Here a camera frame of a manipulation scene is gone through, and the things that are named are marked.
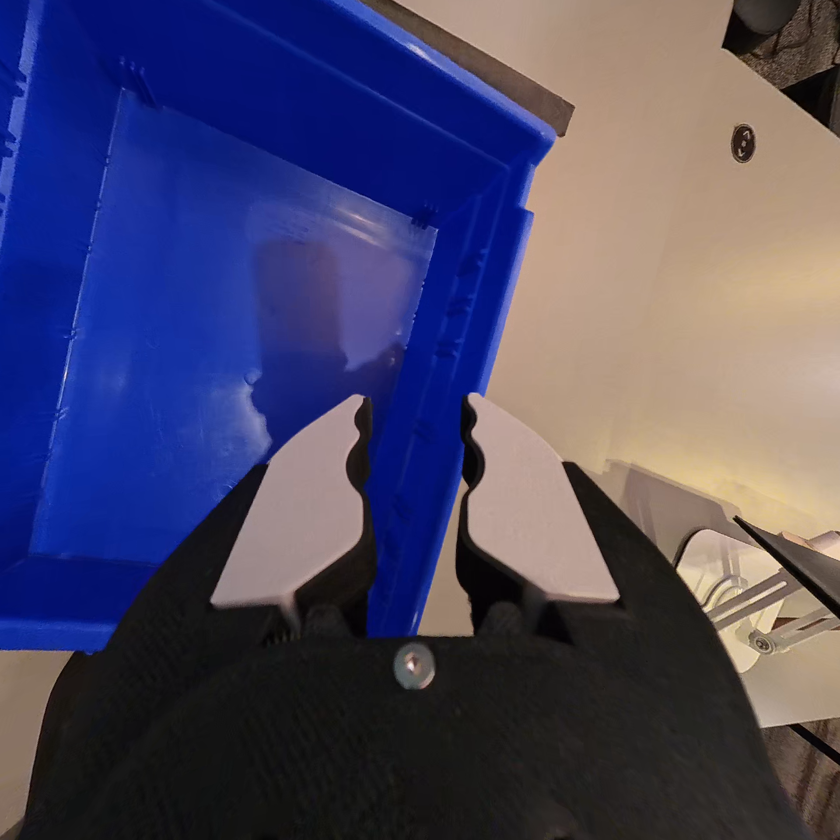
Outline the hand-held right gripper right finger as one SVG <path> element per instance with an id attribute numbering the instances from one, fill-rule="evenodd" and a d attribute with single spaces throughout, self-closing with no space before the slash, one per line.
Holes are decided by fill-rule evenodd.
<path id="1" fill-rule="evenodd" d="M 561 456 L 523 421 L 471 392 L 461 405 L 463 480 L 455 568 L 476 637 L 566 638 L 562 610 L 621 596 Z"/>

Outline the document stand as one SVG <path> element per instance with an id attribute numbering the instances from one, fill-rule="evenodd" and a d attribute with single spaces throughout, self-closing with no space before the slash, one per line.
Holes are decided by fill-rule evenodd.
<path id="1" fill-rule="evenodd" d="M 693 531 L 675 568 L 743 676 L 761 660 L 838 630 L 839 535 L 835 529 L 807 539 L 733 520 L 744 539 Z"/>

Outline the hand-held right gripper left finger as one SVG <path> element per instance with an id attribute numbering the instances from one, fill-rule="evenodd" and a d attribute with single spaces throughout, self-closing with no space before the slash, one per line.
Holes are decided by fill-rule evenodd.
<path id="1" fill-rule="evenodd" d="M 372 404 L 351 395 L 273 455 L 211 596 L 219 610 L 276 607 L 299 631 L 335 606 L 365 633 L 375 534 L 365 491 Z"/>

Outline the blue plastic bin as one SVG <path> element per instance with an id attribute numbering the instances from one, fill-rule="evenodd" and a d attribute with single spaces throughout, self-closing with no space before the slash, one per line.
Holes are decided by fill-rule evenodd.
<path id="1" fill-rule="evenodd" d="M 95 652 L 252 466 L 373 405 L 417 631 L 571 109 L 363 2 L 2 2 L 2 650 Z"/>

